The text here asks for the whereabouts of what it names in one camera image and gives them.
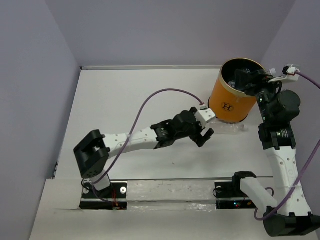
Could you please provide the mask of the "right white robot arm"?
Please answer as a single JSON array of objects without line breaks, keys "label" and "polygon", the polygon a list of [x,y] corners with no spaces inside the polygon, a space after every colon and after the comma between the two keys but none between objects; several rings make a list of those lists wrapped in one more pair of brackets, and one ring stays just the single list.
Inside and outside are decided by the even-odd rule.
[{"label": "right white robot arm", "polygon": [[301,100],[295,92],[282,90],[284,83],[297,82],[302,74],[295,65],[288,64],[280,77],[265,71],[244,75],[246,81],[236,84],[246,95],[256,98],[263,121],[258,135],[271,166],[274,188],[270,194],[254,173],[239,171],[232,177],[230,190],[235,196],[246,195],[263,213],[254,218],[263,222],[270,237],[305,236],[319,229],[320,217],[307,203],[301,178],[320,146],[316,145],[302,170],[298,170],[291,121],[300,114]]}]

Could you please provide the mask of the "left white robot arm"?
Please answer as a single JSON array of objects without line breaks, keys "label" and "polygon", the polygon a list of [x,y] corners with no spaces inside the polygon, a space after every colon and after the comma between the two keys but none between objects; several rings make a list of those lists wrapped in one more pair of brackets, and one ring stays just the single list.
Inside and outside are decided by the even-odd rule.
[{"label": "left white robot arm", "polygon": [[109,159],[116,161],[124,153],[170,147],[185,138],[190,138],[201,148],[214,134],[208,125],[215,117],[206,106],[192,107],[173,119],[134,133],[101,134],[98,129],[92,130],[73,149],[80,176],[90,181],[90,190],[95,197],[105,200],[114,191],[105,170]]}]

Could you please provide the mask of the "clear bottle long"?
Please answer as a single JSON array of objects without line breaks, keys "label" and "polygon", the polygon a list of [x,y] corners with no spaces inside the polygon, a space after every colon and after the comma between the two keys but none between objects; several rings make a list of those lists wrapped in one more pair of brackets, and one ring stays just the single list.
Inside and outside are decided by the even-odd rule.
[{"label": "clear bottle long", "polygon": [[269,69],[269,70],[265,70],[265,72],[268,74],[268,75],[270,75],[270,76],[272,76],[272,78],[275,78],[276,77],[276,69],[275,68],[271,68],[271,69]]}]

